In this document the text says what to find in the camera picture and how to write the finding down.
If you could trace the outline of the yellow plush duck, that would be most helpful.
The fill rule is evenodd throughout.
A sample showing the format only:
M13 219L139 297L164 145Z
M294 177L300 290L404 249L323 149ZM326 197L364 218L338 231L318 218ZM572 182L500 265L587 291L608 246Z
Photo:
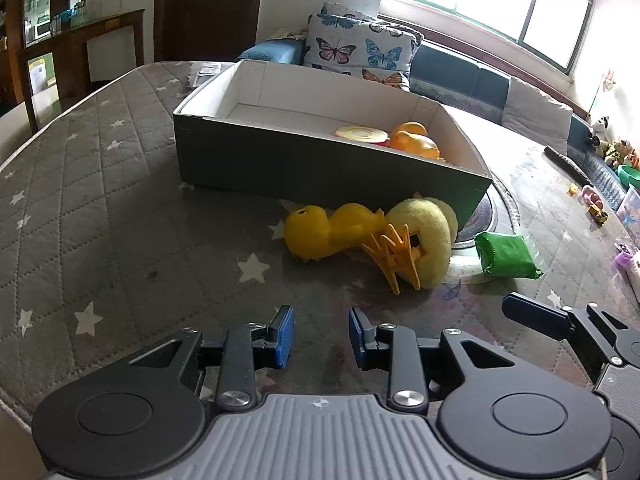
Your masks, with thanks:
M383 231L361 245L398 296L398 278L414 290L432 289L446 278L458 234L454 210L436 198L403 200L385 216Z

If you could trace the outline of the yellow rubber duck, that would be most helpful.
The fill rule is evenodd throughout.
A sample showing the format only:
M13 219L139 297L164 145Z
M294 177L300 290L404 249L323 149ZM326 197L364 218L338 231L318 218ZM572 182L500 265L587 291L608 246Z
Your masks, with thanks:
M346 249L359 247L370 234L386 229L384 211L373 212L356 203L345 204L328 214L309 205L288 215L283 235L292 254L304 261L319 261Z

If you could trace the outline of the orange rubber duck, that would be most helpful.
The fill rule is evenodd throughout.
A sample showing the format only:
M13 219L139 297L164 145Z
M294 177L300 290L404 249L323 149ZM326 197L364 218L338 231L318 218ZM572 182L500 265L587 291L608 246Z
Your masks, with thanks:
M444 161L436 142L420 122L403 122L390 134L388 146L408 154Z

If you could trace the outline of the yellow red spool toy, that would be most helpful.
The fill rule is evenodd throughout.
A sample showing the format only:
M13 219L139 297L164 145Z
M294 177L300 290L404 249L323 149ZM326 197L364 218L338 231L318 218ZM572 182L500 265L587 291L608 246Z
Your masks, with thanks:
M343 126L333 134L341 139L379 146L385 146L390 138L386 131L366 126Z

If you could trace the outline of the yellow toy truck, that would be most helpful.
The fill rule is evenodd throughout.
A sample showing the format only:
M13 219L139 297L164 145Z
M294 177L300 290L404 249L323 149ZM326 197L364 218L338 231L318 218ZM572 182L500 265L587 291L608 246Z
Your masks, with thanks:
M598 226L603 226L606 220L608 220L608 215L606 214L606 212L599 208L596 204L591 204L588 207L588 212L591 218L593 218L593 221L596 222Z

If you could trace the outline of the clear plastic storage bin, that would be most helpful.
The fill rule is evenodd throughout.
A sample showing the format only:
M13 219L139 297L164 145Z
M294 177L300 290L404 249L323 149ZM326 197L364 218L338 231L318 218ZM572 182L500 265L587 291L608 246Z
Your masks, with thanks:
M616 216L624 226L634 244L640 246L640 195L639 191L630 186L616 210Z

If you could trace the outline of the green bowl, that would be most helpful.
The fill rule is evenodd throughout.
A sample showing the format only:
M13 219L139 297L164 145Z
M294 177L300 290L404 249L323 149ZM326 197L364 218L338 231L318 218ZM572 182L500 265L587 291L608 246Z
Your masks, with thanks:
M617 175L624 188L635 188L640 190L640 171L628 165L620 165L617 168Z

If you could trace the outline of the grey quilted table cover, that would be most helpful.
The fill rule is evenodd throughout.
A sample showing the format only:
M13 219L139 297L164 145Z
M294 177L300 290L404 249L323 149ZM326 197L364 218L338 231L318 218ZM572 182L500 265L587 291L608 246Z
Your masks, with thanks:
M363 256L294 259L281 237L291 203L181 180L172 113L189 70L133 70L56 118L2 169L1 404L23 424L48 393L180 328L221 334L284 304L295 309L291 359L259 373L262 392L381 391L384 376L360 372L352 356L352 307L427 337L461 328L581 386L588 377L570 347L507 320L502 297L594 302L638 324L634 293L613 264L626 237L620 222L596 226L539 144L463 110L454 120L518 205L541 278L455 277L394 295Z

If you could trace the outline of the black remote control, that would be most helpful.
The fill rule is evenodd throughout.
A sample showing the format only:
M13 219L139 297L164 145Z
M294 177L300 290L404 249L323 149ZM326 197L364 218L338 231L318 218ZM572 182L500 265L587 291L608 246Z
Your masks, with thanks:
M559 153L550 145L544 147L544 154L555 166L563 170L579 186L592 185L587 175L566 155Z

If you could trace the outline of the open cardboard box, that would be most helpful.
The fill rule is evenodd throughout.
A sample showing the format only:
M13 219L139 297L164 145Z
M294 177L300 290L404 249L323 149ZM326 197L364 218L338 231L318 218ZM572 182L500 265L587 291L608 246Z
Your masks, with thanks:
M437 160L336 136L420 122ZM389 210L420 193L465 224L491 185L482 155L439 102L353 76L243 60L175 110L181 179L233 192L337 208Z

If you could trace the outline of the grey cushion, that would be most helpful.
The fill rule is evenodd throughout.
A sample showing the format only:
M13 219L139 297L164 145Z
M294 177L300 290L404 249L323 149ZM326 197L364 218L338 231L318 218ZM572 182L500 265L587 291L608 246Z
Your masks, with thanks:
M512 77L501 125L555 151L567 153L573 111L547 93Z

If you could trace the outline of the grey remote control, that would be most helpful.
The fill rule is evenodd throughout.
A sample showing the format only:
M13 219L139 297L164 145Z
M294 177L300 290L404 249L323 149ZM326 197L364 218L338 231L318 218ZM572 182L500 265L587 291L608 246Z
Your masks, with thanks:
M206 81L216 77L221 72L221 65L216 62L207 62L195 65L190 71L188 85L190 89L196 89Z

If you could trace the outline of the dark wooden door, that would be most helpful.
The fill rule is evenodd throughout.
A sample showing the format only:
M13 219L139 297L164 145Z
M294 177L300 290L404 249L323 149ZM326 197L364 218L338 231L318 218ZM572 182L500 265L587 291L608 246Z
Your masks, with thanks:
M233 61L255 43L260 0L154 0L157 61Z

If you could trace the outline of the dark wooden console table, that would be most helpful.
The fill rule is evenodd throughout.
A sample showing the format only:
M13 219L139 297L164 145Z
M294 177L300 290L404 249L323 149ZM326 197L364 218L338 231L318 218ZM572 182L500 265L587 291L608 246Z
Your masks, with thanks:
M39 130L38 119L32 104L28 62L41 55L53 56L58 98L63 110L67 110L90 93L90 68L87 42L127 27L134 33L134 57L136 66L144 64L143 9L119 13L106 18L63 30L57 35L39 40L17 53L18 74L32 134Z

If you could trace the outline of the dark wooden cabinet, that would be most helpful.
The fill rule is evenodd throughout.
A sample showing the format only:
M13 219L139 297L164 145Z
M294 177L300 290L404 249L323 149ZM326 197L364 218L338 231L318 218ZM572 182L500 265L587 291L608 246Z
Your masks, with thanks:
M23 101L17 51L72 24L73 10L85 0L1 0L1 108Z

